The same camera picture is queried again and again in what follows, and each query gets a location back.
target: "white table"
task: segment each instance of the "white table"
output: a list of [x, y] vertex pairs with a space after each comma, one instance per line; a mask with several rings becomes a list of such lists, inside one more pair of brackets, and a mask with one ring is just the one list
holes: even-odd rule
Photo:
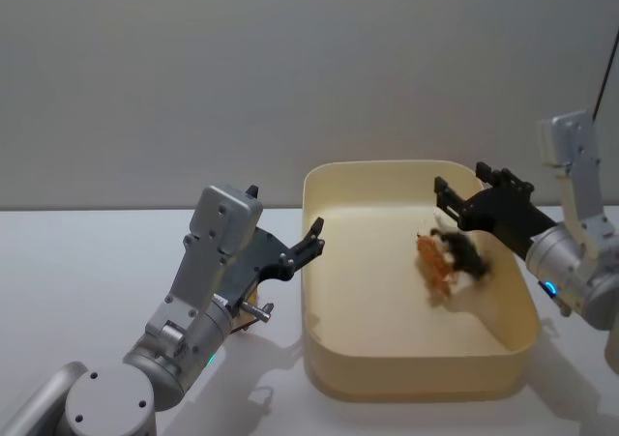
[[[546, 209], [560, 218], [558, 209]], [[609, 209], [619, 224], [619, 208]], [[4, 418], [64, 363], [120, 361], [167, 292], [191, 211], [0, 214], [0, 409]], [[291, 245], [301, 211], [260, 226]], [[619, 377], [606, 334], [563, 318], [526, 277], [543, 329], [521, 389], [490, 402], [353, 404], [317, 391], [301, 351], [300, 283], [266, 281], [272, 321], [229, 338], [182, 404], [158, 415], [165, 436], [619, 434]]]

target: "orange toy animal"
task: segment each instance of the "orange toy animal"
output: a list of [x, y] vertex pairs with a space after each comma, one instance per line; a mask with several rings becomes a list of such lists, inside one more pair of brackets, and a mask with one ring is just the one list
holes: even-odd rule
[[455, 283], [457, 273], [451, 264], [448, 264], [443, 257], [441, 250], [437, 247], [434, 238], [431, 236], [417, 235], [417, 250], [421, 258], [429, 269], [429, 282], [434, 291], [442, 293], [446, 298], [452, 296], [449, 281]]

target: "cream plastic bin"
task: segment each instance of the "cream plastic bin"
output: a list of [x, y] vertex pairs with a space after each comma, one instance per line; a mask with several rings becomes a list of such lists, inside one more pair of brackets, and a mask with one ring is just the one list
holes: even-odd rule
[[539, 318], [512, 253], [476, 232], [490, 280], [461, 279], [450, 301], [429, 300], [416, 237], [436, 226], [436, 175], [464, 198], [482, 188], [470, 169], [436, 160], [332, 163], [306, 178], [305, 230], [325, 219], [324, 253], [303, 272], [306, 369], [321, 391], [386, 401], [514, 389]]

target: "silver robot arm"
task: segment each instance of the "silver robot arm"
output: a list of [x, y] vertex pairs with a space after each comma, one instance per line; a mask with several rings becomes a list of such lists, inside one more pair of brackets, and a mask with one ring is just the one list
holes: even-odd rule
[[6, 436], [156, 436], [155, 413], [177, 405], [242, 311], [270, 319], [248, 299], [264, 279], [290, 280], [322, 253], [318, 218], [298, 245], [287, 247], [256, 225], [257, 187], [203, 191], [169, 293], [124, 363], [88, 370], [69, 363], [0, 430]]
[[573, 311], [597, 330], [610, 330], [608, 365], [619, 373], [619, 236], [604, 214], [592, 116], [585, 111], [538, 125], [542, 158], [557, 178], [565, 220], [530, 203], [534, 188], [508, 169], [478, 162], [490, 188], [468, 200], [436, 177], [437, 206], [464, 231], [492, 233], [522, 258], [565, 316]]

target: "blue led light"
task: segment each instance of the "blue led light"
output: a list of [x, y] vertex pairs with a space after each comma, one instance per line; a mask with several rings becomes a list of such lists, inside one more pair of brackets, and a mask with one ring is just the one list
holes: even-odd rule
[[559, 290], [554, 284], [552, 284], [551, 281], [545, 281], [544, 286], [545, 286], [545, 289], [547, 289], [548, 292], [552, 294], [552, 296], [556, 296], [557, 294], [559, 294]]

